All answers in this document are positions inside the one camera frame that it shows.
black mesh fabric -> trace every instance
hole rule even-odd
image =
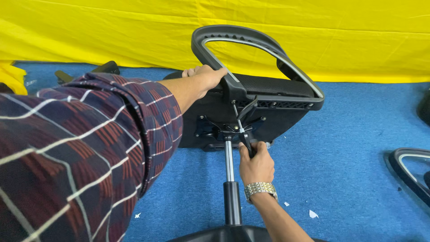
[[[248,94],[314,97],[312,88],[304,82],[233,74],[242,83]],[[181,77],[182,72],[178,71],[167,75],[164,80]],[[222,87],[218,84],[218,86],[211,89],[209,92],[222,93]]]

plaid shirt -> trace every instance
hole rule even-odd
[[[0,95],[0,241],[121,241],[181,136],[175,98],[145,79]]]

paper scrap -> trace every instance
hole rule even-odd
[[[309,210],[309,216],[311,218],[315,218],[315,217],[319,218],[318,215],[315,212],[313,212],[312,210]]]

wristwatch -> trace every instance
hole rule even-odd
[[[252,201],[249,199],[249,197],[252,194],[255,194],[258,192],[267,192],[271,194],[276,199],[276,201],[278,201],[278,194],[276,193],[275,186],[270,182],[251,183],[245,186],[244,192],[245,192],[246,201],[250,204],[252,204]]]

yellow fabric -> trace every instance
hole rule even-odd
[[[12,64],[13,61],[0,61],[0,82],[6,84],[15,94],[27,95],[24,86],[26,73]]]
[[[199,64],[193,30],[231,24],[272,36],[315,81],[424,82],[428,9],[423,0],[3,0],[0,59],[184,69]],[[282,76],[266,53],[211,47],[233,72]]]

